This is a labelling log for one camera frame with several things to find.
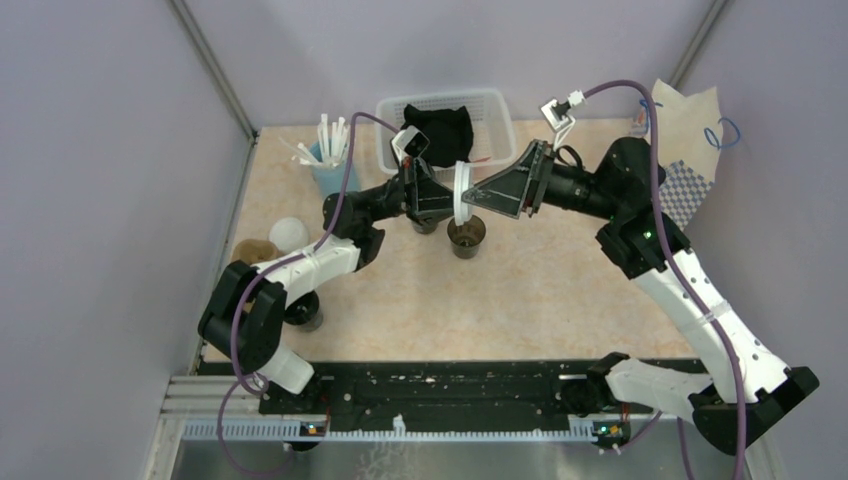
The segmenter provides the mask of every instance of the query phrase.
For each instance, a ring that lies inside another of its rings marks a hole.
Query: paper bag
[[[657,105],[659,162],[666,173],[660,186],[660,201],[663,211],[683,229],[715,182],[720,149],[707,142],[704,129],[709,128],[722,138],[718,94],[713,87],[685,97],[661,80],[654,84],[651,94]],[[639,103],[640,111],[633,119],[630,134],[650,143],[652,125],[647,103]]]

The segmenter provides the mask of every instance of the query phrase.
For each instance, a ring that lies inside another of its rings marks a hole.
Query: wall
[[[766,345],[822,383],[773,430],[791,478],[848,469],[846,19],[840,0],[736,2],[684,89],[718,85],[744,135],[691,225],[705,268]]]
[[[246,139],[164,1],[2,2],[0,65],[0,478],[138,478]]]
[[[669,76],[710,0],[189,0],[256,125],[374,111],[386,97],[493,86],[513,118],[615,78]],[[633,94],[589,116],[629,116]]]

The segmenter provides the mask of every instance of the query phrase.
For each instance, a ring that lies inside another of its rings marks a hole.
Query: white ball
[[[271,227],[268,240],[280,252],[288,255],[295,250],[300,250],[309,245],[309,232],[306,230],[306,225],[300,220],[294,217],[286,217],[277,220],[277,223]]]

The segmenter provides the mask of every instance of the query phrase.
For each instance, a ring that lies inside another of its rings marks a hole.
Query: gray floor
[[[733,458],[713,449],[694,428],[689,455],[700,479],[730,478]],[[586,446],[553,443],[330,443],[297,454],[290,468],[271,478],[291,480],[476,480],[476,479],[681,479],[685,478],[673,420],[621,456]],[[280,444],[235,442],[233,455],[265,470],[289,453]],[[173,480],[251,478],[237,473],[214,441],[183,442]]]

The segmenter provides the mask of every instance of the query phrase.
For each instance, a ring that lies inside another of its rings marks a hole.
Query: white disc
[[[271,227],[268,240],[284,255],[300,250],[309,245],[309,232],[306,225],[294,217],[286,217],[277,220]]]
[[[453,172],[453,218],[457,226],[471,219],[471,205],[462,201],[462,194],[471,188],[471,164],[456,162]]]

